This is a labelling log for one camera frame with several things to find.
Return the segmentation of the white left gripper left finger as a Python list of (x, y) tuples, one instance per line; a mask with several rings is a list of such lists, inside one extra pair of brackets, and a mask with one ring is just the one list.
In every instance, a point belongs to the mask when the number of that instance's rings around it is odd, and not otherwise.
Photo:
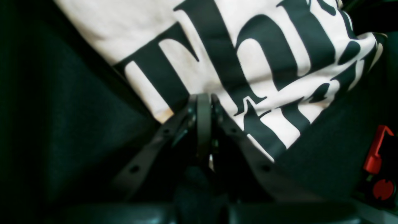
[(112, 203), (69, 207), (54, 214), (54, 224), (179, 224), (173, 190), (185, 172), (196, 142), (198, 95), (156, 132), (151, 141), (112, 179), (104, 195)]

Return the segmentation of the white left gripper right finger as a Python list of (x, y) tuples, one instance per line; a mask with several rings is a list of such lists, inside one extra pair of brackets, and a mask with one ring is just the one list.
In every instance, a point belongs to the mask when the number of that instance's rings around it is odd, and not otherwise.
[(354, 205), (325, 199), (285, 175), (222, 108), (216, 95), (197, 97), (198, 158), (225, 184), (230, 203), (219, 224), (360, 224)]

